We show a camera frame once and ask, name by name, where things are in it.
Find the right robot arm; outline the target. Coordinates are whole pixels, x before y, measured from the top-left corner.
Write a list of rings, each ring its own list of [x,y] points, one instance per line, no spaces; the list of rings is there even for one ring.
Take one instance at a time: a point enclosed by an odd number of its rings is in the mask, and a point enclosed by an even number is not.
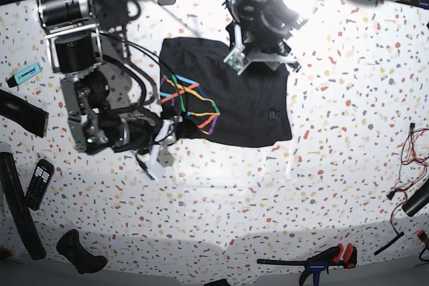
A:
[[[149,105],[156,96],[147,91],[149,76],[103,52],[102,22],[114,12],[105,0],[38,0],[48,61],[61,76],[76,150],[87,155],[105,149],[130,152],[146,176],[158,181],[164,176],[160,152],[177,141],[182,117],[163,117],[151,111]],[[103,66],[116,67],[135,81],[140,89],[135,102],[117,108],[111,105],[111,87]]]

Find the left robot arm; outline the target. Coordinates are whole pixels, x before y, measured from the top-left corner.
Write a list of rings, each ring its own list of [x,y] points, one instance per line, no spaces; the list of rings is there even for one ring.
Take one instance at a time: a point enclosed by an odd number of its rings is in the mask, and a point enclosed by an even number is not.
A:
[[[253,63],[276,70],[281,65],[297,72],[301,65],[290,55],[287,41],[316,12],[320,0],[225,0],[232,22],[230,52],[223,62],[238,75]]]

